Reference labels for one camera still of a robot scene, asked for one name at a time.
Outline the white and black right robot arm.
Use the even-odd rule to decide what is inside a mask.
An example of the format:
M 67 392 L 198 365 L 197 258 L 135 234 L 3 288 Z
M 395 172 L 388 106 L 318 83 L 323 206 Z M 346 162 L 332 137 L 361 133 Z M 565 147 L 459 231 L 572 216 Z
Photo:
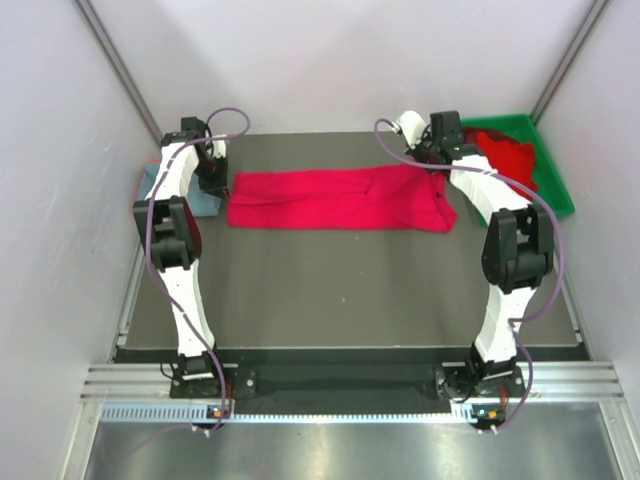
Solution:
M 445 371 L 444 396 L 457 403 L 492 395 L 514 377 L 519 321 L 553 268 L 554 231 L 548 212 L 508 184 L 486 148 L 469 143 L 456 111 L 428 120 L 406 111 L 397 120 L 407 154 L 448 176 L 487 224 L 481 266 L 489 284 L 482 327 L 463 367 Z

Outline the crimson red t-shirt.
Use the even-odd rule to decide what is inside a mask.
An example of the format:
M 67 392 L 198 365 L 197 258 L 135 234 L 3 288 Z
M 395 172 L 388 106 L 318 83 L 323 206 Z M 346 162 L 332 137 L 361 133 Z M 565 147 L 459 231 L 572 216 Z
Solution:
M 239 173 L 227 220 L 246 229 L 448 233 L 457 213 L 443 176 L 397 164 Z

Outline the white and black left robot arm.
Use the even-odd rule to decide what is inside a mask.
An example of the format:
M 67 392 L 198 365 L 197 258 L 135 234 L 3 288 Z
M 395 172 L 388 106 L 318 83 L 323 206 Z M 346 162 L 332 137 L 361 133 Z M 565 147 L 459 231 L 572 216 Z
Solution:
M 216 356 L 200 291 L 202 238 L 188 203 L 191 184 L 209 199 L 229 196 L 226 141 L 212 139 L 210 133 L 203 120 L 182 118 L 180 130 L 161 141 L 162 158 L 149 193 L 133 204 L 147 268 L 167 296 L 176 325 L 174 398 L 228 396 L 227 374 Z

